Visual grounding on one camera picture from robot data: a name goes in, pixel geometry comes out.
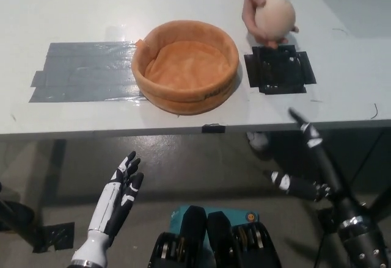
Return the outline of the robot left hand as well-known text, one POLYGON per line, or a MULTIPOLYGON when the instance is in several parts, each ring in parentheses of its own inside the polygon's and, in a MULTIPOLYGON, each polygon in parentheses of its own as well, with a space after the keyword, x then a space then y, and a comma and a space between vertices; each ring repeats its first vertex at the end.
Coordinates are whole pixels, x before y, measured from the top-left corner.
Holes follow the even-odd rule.
POLYGON ((116 168, 103 188, 89 230, 99 231, 113 240, 123 226, 141 188, 144 174, 138 172, 140 159, 132 151, 116 168))

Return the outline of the person's bare hand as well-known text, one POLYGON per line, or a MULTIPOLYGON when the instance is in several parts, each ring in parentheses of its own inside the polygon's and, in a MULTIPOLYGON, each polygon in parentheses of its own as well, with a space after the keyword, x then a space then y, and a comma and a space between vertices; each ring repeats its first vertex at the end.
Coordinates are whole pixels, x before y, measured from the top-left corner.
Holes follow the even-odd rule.
POLYGON ((244 0, 242 19, 250 35, 270 48, 286 44, 290 32, 299 32, 289 0, 244 0))

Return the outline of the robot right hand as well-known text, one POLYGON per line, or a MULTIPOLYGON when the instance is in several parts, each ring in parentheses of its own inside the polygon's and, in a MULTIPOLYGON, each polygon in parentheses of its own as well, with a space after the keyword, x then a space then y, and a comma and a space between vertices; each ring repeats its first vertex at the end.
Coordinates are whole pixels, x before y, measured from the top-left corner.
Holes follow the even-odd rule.
POLYGON ((314 125, 297 110, 289 108, 290 117, 297 123, 309 154, 318 166, 320 183, 311 183, 281 172, 267 171, 273 185, 288 195, 319 202, 327 199, 332 207, 320 213, 320 220, 333 231, 361 228, 369 230, 375 225, 370 212, 353 195, 353 192, 331 156, 323 147, 323 138, 314 125))

